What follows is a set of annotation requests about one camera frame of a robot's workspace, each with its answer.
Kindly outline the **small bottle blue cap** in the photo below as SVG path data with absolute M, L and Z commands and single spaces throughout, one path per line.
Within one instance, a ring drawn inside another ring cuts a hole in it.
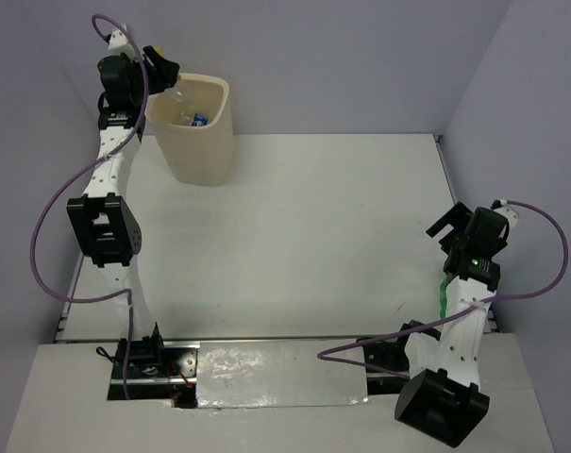
M 197 112 L 181 111 L 177 116 L 178 123 L 182 126 L 203 127 L 210 122 L 209 118 Z

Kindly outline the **clear bottle yellow cap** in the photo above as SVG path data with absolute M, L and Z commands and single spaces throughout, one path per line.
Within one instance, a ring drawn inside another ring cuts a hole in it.
M 164 56 L 163 49 L 155 46 L 155 48 Z M 165 89 L 171 90 L 174 100 L 181 106 L 189 106 L 193 102 L 193 92 L 190 84 L 186 82 L 179 73 L 179 80 L 177 83 L 163 83 Z

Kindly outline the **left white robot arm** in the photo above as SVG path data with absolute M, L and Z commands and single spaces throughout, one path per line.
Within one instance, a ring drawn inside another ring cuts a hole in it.
M 106 281 L 122 335 L 111 361 L 154 377 L 168 363 L 159 327 L 146 305 L 137 256 L 140 224 L 126 202 L 126 186 L 144 131 L 144 97 L 172 88 L 179 66 L 151 46 L 143 58 L 122 51 L 97 65 L 103 92 L 98 100 L 100 149 L 86 189 L 69 199 L 67 214 L 84 256 Z

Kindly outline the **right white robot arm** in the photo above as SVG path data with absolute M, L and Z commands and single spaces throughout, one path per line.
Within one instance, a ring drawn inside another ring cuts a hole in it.
M 489 410 L 480 390 L 479 347 L 491 298 L 501 277 L 495 255 L 507 245 L 517 214 L 500 203 L 470 210 L 456 203 L 428 228 L 444 236 L 440 330 L 415 331 L 395 344 L 395 362 L 410 369 L 395 419 L 452 448 Z

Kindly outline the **green plastic bottle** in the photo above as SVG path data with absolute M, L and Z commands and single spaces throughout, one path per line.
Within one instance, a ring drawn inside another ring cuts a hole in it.
M 440 315 L 441 319 L 446 318 L 446 311 L 447 311 L 447 305 L 448 305 L 447 287 L 448 287 L 448 284 L 453 279 L 454 279 L 454 277 L 452 277 L 451 275 L 445 274 L 445 277 L 439 286 L 439 303 L 440 303 L 439 315 Z

